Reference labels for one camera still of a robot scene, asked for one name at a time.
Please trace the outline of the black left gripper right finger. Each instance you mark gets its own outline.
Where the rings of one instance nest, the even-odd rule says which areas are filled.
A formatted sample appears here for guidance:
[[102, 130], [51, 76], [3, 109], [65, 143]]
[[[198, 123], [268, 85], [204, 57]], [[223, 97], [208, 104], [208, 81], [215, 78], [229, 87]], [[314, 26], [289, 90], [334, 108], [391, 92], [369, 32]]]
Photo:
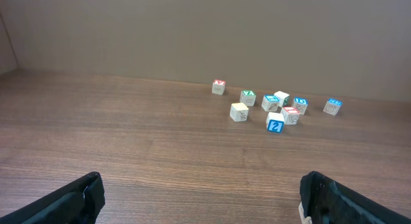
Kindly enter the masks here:
[[317, 171], [301, 178], [300, 196], [298, 210], [302, 224], [410, 224], [410, 218]]

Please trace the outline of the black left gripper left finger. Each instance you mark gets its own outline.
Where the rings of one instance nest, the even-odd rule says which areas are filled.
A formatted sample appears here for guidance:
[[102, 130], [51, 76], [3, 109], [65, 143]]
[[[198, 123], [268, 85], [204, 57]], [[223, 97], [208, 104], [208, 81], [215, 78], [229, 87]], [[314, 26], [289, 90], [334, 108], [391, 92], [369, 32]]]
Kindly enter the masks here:
[[90, 172], [1, 218], [1, 224], [95, 224], [105, 205], [101, 175]]

